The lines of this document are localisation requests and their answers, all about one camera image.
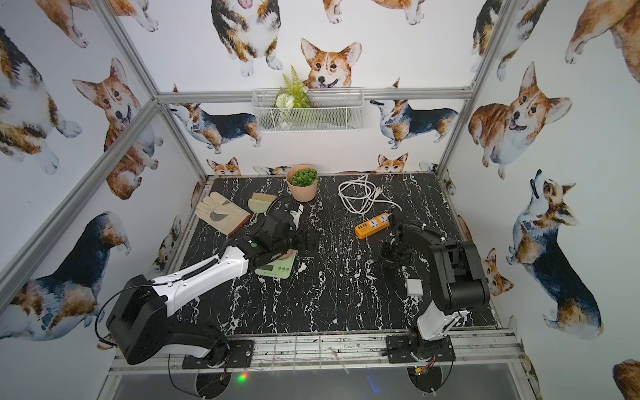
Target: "black marble table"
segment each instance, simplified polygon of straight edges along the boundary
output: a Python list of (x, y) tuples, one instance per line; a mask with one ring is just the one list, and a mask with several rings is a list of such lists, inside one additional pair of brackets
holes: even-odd
[[(309, 332), (371, 332), (410, 326), (431, 301), (428, 265), (415, 257), (414, 266), (390, 269), (376, 262), (388, 229), (359, 240), (354, 228), (366, 219), (392, 212), (396, 221), (422, 220), (448, 238), (460, 239), (442, 189), (432, 173), (371, 175), (369, 180), (403, 210), (374, 205), (363, 218), (345, 210), (337, 195), (341, 182), (358, 175), (320, 177), (314, 200), (305, 203), (301, 228), (317, 231), (317, 250), (297, 257), (287, 279), (249, 272), (184, 306), (174, 318), (218, 325), (227, 335)], [(287, 191), (283, 177), (220, 178), (211, 191), (248, 211), (253, 192), (278, 195)], [(236, 235), (246, 232), (246, 225)], [(182, 268), (212, 256), (224, 236), (198, 221)], [(421, 300), (408, 298), (405, 278), (420, 278)], [(489, 306), (478, 308), (460, 326), (495, 326)]]

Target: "white cable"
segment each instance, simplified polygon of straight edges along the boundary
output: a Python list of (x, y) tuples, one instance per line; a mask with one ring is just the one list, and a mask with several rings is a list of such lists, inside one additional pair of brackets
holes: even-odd
[[(347, 196), (343, 191), (350, 186), (362, 186), (364, 188), (364, 196)], [(402, 211), (397, 203), (391, 200), (378, 200), (378, 197), (382, 195), (382, 188), (377, 188), (372, 182), (369, 182), (369, 176), (363, 175), (355, 180), (346, 180), (338, 186), (338, 197), (342, 200), (342, 204), (351, 214), (364, 215), (367, 214), (371, 207), (375, 203), (390, 203), (394, 207), (398, 207)], [(361, 200), (362, 207), (357, 209), (352, 203), (352, 200)]]

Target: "brush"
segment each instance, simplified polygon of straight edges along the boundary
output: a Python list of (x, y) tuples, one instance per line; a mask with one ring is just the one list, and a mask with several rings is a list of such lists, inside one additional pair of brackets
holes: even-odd
[(254, 193), (248, 202), (249, 210), (253, 211), (251, 223), (255, 223), (258, 220), (258, 214), (262, 214), (267, 211), (271, 203), (273, 203), (276, 198), (277, 196), (275, 195), (268, 195), (266, 193)]

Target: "corgi illustration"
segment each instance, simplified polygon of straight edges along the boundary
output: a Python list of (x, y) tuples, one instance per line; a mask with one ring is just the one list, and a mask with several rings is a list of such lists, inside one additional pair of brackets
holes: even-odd
[(582, 54), (584, 45), (606, 31), (611, 31), (613, 43), (622, 49), (629, 72), (640, 82), (639, 0), (589, 0), (575, 25), (564, 60), (575, 63), (575, 55)]
[(476, 28), (474, 29), (474, 46), (471, 54), (478, 54), (479, 59), (471, 67), (471, 72), (477, 72), (480, 61), (484, 57), (484, 52), (489, 44), (489, 39), (493, 34), (495, 23), (498, 22), (502, 0), (486, 0), (476, 17)]
[[(392, 8), (394, 10), (404, 10), (406, 21), (409, 25), (419, 24), (424, 18), (424, 14), (420, 11), (420, 6), (424, 3), (424, 0), (373, 0), (385, 8)], [(342, 0), (323, 0), (324, 12), (326, 17), (332, 24), (338, 24), (342, 20), (340, 14), (340, 3)]]
[[(147, 9), (149, 0), (107, 0), (111, 8), (120, 17), (134, 17), (138, 24), (149, 32), (158, 29), (158, 23), (154, 21)], [(74, 22), (73, 7), (80, 10), (91, 10), (91, 4), (87, 0), (36, 0), (38, 6), (47, 14), (47, 17), (57, 25), (76, 45), (83, 49), (88, 42), (82, 39), (82, 32)]]
[(238, 160), (235, 157), (229, 160), (227, 164), (218, 164), (212, 160), (207, 160), (207, 164), (213, 168), (213, 175), (216, 176), (241, 175), (240, 166), (238, 165)]
[(242, 76), (253, 75), (253, 59), (258, 57), (265, 57), (271, 69), (282, 69), (282, 62), (276, 58), (278, 0), (212, 0), (211, 15), (220, 41), (231, 58), (242, 63)]
[(498, 265), (495, 259), (495, 248), (489, 251), (486, 259), (482, 261), (484, 267), (484, 275), (486, 276), (487, 283), (489, 285), (489, 291), (492, 296), (500, 296), (504, 292), (508, 292), (513, 289), (513, 283), (504, 278), (498, 272)]
[(404, 153), (395, 160), (388, 159), (382, 154), (378, 155), (378, 169), (371, 171), (343, 171), (339, 174), (350, 175), (354, 173), (400, 173), (404, 172), (404, 165), (409, 158), (409, 153)]
[(506, 77), (507, 64), (520, 46), (531, 36), (548, 2), (549, 0), (520, 0), (516, 23), (511, 27), (507, 39), (500, 50), (500, 64), (496, 73), (500, 82)]
[(542, 176), (538, 170), (531, 179), (531, 202), (513, 225), (513, 247), (509, 247), (511, 265), (522, 264), (547, 294), (557, 303), (557, 316), (547, 326), (581, 339), (593, 339), (604, 328), (598, 303), (582, 283), (557, 243), (561, 224), (574, 226), (578, 220), (564, 202), (575, 184), (560, 185)]
[(198, 203), (198, 198), (200, 197), (200, 190), (202, 190), (202, 184), (200, 182), (196, 183), (196, 186), (193, 188), (193, 193), (191, 194), (191, 208)]
[[(93, 83), (73, 80), (78, 91), (89, 101), (104, 110), (109, 121), (109, 129), (104, 140), (104, 151), (118, 138), (140, 111), (140, 104), (127, 86), (127, 76), (122, 63), (117, 58), (111, 60), (111, 73), (102, 82)], [(153, 159), (156, 146), (161, 146), (162, 138), (156, 138), (151, 126), (138, 137), (136, 143), (127, 151), (116, 168), (107, 177), (107, 183), (114, 195), (127, 200), (142, 183), (142, 171), (148, 166), (152, 170), (158, 167)]]
[(287, 172), (291, 169), (290, 166), (277, 166), (274, 168), (269, 168), (268, 166), (259, 166), (255, 165), (253, 170), (258, 173), (258, 175), (276, 175), (276, 176), (284, 176), (287, 175)]
[(307, 88), (351, 87), (351, 69), (362, 54), (360, 43), (352, 43), (341, 52), (328, 52), (318, 49), (306, 39), (300, 42), (302, 54), (311, 67), (305, 81)]
[[(400, 78), (393, 84), (397, 89)], [(458, 112), (451, 108), (413, 109), (409, 100), (371, 100), (380, 109), (380, 130), (388, 137), (391, 148), (398, 148), (400, 142), (423, 133), (436, 131), (438, 143), (451, 132)]]
[(614, 365), (613, 379), (625, 400), (640, 400), (640, 362), (630, 359)]
[(200, 108), (200, 104), (171, 104), (169, 110), (178, 117), (194, 139), (222, 153), (220, 146), (232, 140), (251, 136), (254, 147), (260, 146), (258, 121), (255, 115), (240, 113), (233, 115), (210, 115)]
[(171, 230), (169, 230), (169, 234), (163, 240), (160, 245), (160, 249), (158, 249), (158, 257), (151, 265), (151, 269), (146, 275), (147, 278), (152, 279), (164, 274), (166, 263), (173, 254), (173, 249), (175, 248), (175, 243), (178, 241), (180, 232), (182, 232), (182, 222), (180, 220), (180, 216), (176, 215), (173, 219), (173, 225), (171, 226)]
[(27, 281), (0, 315), (0, 339), (61, 338), (81, 321), (86, 328), (100, 310), (97, 298), (116, 246), (131, 251), (122, 220), (106, 211), (84, 228), (73, 250), (51, 275)]
[(489, 160), (499, 164), (498, 175), (504, 179), (507, 164), (527, 150), (545, 124), (564, 117), (572, 104), (568, 97), (550, 99), (540, 91), (532, 62), (522, 78), (520, 94), (510, 106), (482, 106), (469, 121), (471, 137), (484, 148), (482, 164), (489, 167)]
[(460, 229), (462, 229), (462, 235), (464, 238), (466, 238), (467, 241), (470, 241), (471, 243), (474, 242), (474, 238), (471, 236), (471, 231), (469, 230), (469, 227), (467, 226), (467, 222), (465, 221), (464, 218), (462, 218), (462, 216), (460, 214), (458, 214), (458, 222), (460, 222)]
[(1, 26), (0, 65), (0, 152), (18, 163), (29, 154), (46, 174), (56, 173), (60, 160), (47, 145), (47, 135), (57, 129), (75, 138), (82, 128), (60, 114), (42, 75)]

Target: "wire basket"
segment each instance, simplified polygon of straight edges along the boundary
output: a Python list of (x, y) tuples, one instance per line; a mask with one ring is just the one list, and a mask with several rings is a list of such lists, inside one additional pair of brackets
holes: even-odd
[(313, 89), (311, 108), (276, 108), (280, 89), (253, 91), (252, 106), (262, 132), (357, 131), (362, 128), (362, 88)]

